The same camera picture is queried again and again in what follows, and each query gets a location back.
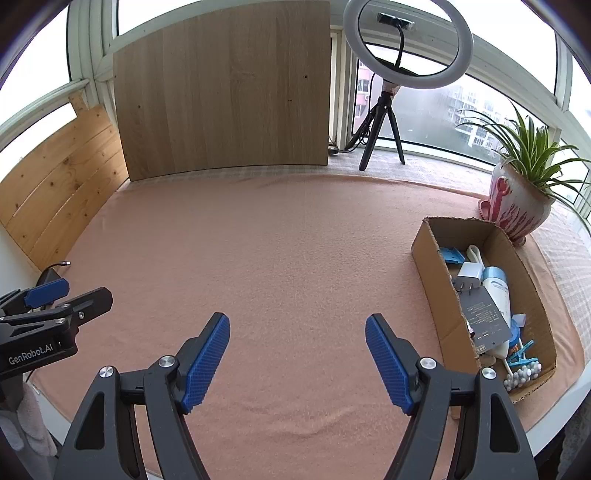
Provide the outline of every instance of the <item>white charger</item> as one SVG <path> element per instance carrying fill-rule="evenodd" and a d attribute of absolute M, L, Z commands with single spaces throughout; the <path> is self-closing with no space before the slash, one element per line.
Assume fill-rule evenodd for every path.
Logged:
<path fill-rule="evenodd" d="M 454 281 L 457 291 L 480 287 L 484 265 L 476 262 L 464 262 Z"/>

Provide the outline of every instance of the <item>cardboard box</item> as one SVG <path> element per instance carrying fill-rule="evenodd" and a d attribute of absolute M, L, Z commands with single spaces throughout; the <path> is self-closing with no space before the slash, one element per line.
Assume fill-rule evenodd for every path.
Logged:
<path fill-rule="evenodd" d="M 521 339 L 535 340 L 527 357 L 538 357 L 542 374 L 535 380 L 509 393 L 513 403 L 530 395 L 554 374 L 556 347 L 544 306 L 525 266 L 506 233 L 490 222 L 479 219 L 427 217 L 414 239 L 412 253 L 431 307 L 437 329 L 443 363 L 449 370 L 475 374 L 480 369 L 480 357 L 468 333 L 458 293 L 451 275 L 459 265 L 446 265 L 440 247 L 456 247 L 464 255 L 469 245 L 480 249 L 486 266 L 494 265 L 505 271 L 508 280 L 511 313 L 525 313 L 527 322 Z M 497 376 L 505 379 L 507 372 L 501 361 L 494 365 Z"/>

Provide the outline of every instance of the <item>glass window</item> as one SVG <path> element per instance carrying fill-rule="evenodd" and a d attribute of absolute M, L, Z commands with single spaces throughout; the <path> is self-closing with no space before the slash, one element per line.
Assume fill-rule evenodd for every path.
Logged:
<path fill-rule="evenodd" d="M 123 35 L 132 28 L 146 23 L 179 7 L 195 3 L 199 0 L 118 0 L 117 28 Z"/>
<path fill-rule="evenodd" d="M 0 124 L 70 81 L 66 53 L 67 8 L 31 40 L 0 89 Z"/>
<path fill-rule="evenodd" d="M 564 140 L 560 140 L 560 145 L 566 145 L 566 142 Z M 578 157 L 578 155 L 574 150 L 563 150 L 562 152 L 558 152 L 556 155 L 554 155 L 554 158 L 552 159 L 552 165 L 558 163 L 559 161 L 575 157 Z M 559 177 L 560 180 L 591 181 L 589 178 L 589 169 L 583 162 L 567 163 L 561 166 L 561 170 L 562 176 Z M 573 183 L 571 185 L 578 191 L 581 191 L 582 187 L 584 186 L 582 183 Z M 577 199 L 577 194 L 568 187 L 556 186 L 552 187 L 552 190 L 554 190 L 559 195 L 568 198 L 573 203 Z"/>
<path fill-rule="evenodd" d="M 370 45 L 369 49 L 377 57 L 389 61 L 394 61 L 398 53 L 392 48 L 374 45 Z M 441 65 L 434 61 L 408 53 L 402 55 L 401 65 L 420 75 L 441 69 Z M 371 76 L 372 72 L 366 66 L 358 68 L 358 78 L 370 79 Z M 381 91 L 382 79 L 376 75 L 371 85 L 371 94 L 358 93 L 356 105 L 363 105 L 364 108 L 373 107 Z M 456 125 L 467 116 L 474 115 L 461 110 L 484 112 L 499 119 L 515 118 L 511 101 L 505 95 L 467 75 L 451 85 L 434 90 L 402 87 L 394 97 L 392 108 L 403 141 L 442 148 L 491 164 L 500 159 L 495 151 L 500 145 L 495 139 L 487 138 L 486 132 L 478 131 L 475 127 L 462 125 L 456 128 Z M 521 115 L 530 115 L 535 126 L 543 125 L 539 119 L 519 105 L 517 108 Z M 362 117 L 354 119 L 353 131 L 359 128 L 362 121 Z M 477 136 L 482 137 L 481 140 L 475 141 Z M 382 126 L 380 137 L 394 138 L 387 119 Z M 485 139 L 491 142 L 491 147 L 485 145 Z"/>
<path fill-rule="evenodd" d="M 449 20 L 430 0 L 395 0 Z M 470 30 L 510 56 L 554 92 L 556 38 L 554 31 L 521 0 L 450 0 Z"/>
<path fill-rule="evenodd" d="M 359 79 L 357 80 L 357 91 L 368 92 L 369 91 L 369 80 Z"/>
<path fill-rule="evenodd" d="M 67 103 L 16 137 L 4 150 L 0 151 L 0 180 L 38 144 L 75 118 L 74 109 L 71 104 Z"/>
<path fill-rule="evenodd" d="M 591 84 L 574 58 L 569 110 L 591 137 Z"/>

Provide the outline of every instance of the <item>phone holder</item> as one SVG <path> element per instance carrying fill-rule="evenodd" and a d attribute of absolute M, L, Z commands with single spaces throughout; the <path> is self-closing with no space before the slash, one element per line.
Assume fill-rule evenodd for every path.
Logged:
<path fill-rule="evenodd" d="M 20 305 L 21 310 L 45 305 L 48 300 L 52 301 L 52 296 L 47 295 L 47 291 L 39 292 L 39 289 L 50 285 L 14 294 L 12 300 L 2 304 L 2 308 L 13 312 L 18 311 L 15 305 Z M 112 305 L 111 292 L 101 287 L 49 310 L 1 317 L 0 381 L 74 355 L 78 351 L 76 334 L 79 327 L 108 312 Z"/>
<path fill-rule="evenodd" d="M 365 339 L 390 400 L 411 417 L 385 480 L 431 478 L 453 406 L 462 413 L 449 480 L 538 478 L 517 412 L 492 368 L 471 375 L 421 358 L 379 313 L 367 319 Z"/>
<path fill-rule="evenodd" d="M 209 480 L 184 416 L 199 405 L 230 340 L 230 320 L 215 313 L 198 337 L 145 370 L 100 369 L 62 447 L 54 480 L 147 479 L 134 405 L 145 405 L 163 478 Z"/>

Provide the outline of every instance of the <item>white flower pot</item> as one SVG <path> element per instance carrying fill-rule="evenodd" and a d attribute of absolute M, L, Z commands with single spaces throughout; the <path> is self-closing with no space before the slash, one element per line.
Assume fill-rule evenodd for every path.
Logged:
<path fill-rule="evenodd" d="M 550 214 L 554 199 L 539 191 L 510 164 L 497 164 L 492 172 L 488 200 L 478 203 L 484 220 L 501 227 L 515 245 L 538 228 Z"/>

